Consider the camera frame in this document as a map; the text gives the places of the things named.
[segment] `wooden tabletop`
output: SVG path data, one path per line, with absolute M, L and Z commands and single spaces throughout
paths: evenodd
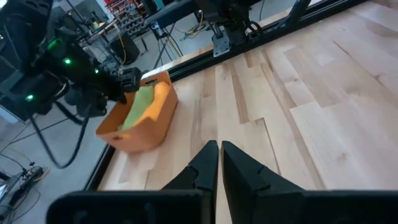
M 115 153 L 100 189 L 160 189 L 210 139 L 305 189 L 398 189 L 397 10 L 369 1 L 175 82 L 164 143 Z M 217 197 L 231 223 L 221 173 Z

